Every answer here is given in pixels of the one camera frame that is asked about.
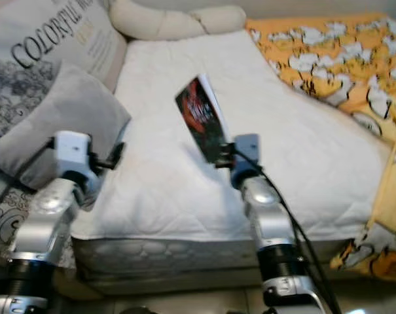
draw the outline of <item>floor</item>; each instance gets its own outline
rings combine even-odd
[[[335,281],[332,285],[344,313],[396,314],[395,283],[363,279]],[[254,287],[75,302],[67,313],[119,314],[130,307],[143,305],[158,314],[226,314],[228,310],[262,314],[266,310],[260,288]]]

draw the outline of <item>gray pillow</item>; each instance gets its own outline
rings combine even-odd
[[[130,115],[96,78],[65,61],[49,93],[23,121],[0,138],[0,170],[15,176],[20,167],[57,131],[92,136],[92,150],[106,159]],[[54,152],[48,149],[20,181],[42,188],[55,177]]]

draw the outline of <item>wall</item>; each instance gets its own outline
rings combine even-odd
[[[386,12],[396,19],[396,0],[134,0],[157,9],[191,10],[236,4],[250,18],[332,16],[357,12]]]

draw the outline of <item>sheet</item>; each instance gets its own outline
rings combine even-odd
[[[332,266],[396,279],[396,21],[364,14],[249,20],[246,28],[282,81],[393,145],[368,224]]]
[[[293,93],[243,30],[128,45],[115,92],[132,115],[126,150],[72,236],[250,239],[238,191],[226,171],[204,162],[174,100],[198,73],[208,74],[231,134],[261,136],[261,164],[311,239],[357,235],[389,147],[346,115]]]

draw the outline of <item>cushion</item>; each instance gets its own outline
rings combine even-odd
[[[0,30],[0,59],[18,69],[47,61],[55,75],[67,59],[115,89],[126,41],[102,0],[0,1]]]
[[[198,20],[209,34],[228,33],[242,29],[245,24],[245,12],[235,5],[204,8],[190,11],[189,14]]]
[[[99,80],[63,61],[42,103],[0,138],[0,169],[15,176],[22,164],[60,130],[90,134],[92,150],[106,159],[129,119],[130,115]],[[53,150],[46,150],[20,181],[39,189],[55,177],[55,169]]]
[[[236,6],[214,7],[190,14],[173,10],[150,9],[131,0],[115,0],[109,15],[121,33],[149,41],[177,40],[242,29],[243,9]]]

